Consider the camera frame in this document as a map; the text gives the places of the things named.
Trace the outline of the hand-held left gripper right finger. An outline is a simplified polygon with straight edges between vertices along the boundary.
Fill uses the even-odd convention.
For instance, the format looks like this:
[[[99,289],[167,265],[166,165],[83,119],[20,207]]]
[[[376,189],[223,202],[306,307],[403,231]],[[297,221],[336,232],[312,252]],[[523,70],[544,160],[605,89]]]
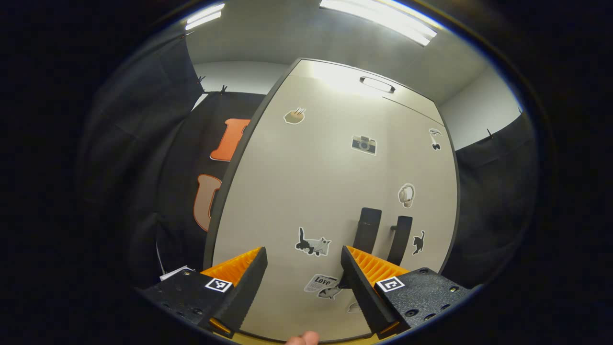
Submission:
[[[482,286],[466,288],[429,268],[412,271],[350,246],[340,263],[372,334],[417,332],[466,305]]]

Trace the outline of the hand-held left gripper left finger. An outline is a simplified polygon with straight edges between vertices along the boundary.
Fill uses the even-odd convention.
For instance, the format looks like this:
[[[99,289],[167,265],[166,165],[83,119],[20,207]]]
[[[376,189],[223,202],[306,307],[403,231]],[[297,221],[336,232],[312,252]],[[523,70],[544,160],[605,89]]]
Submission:
[[[261,246],[201,272],[176,269],[140,294],[175,318],[233,336],[255,300],[267,265],[267,251]]]

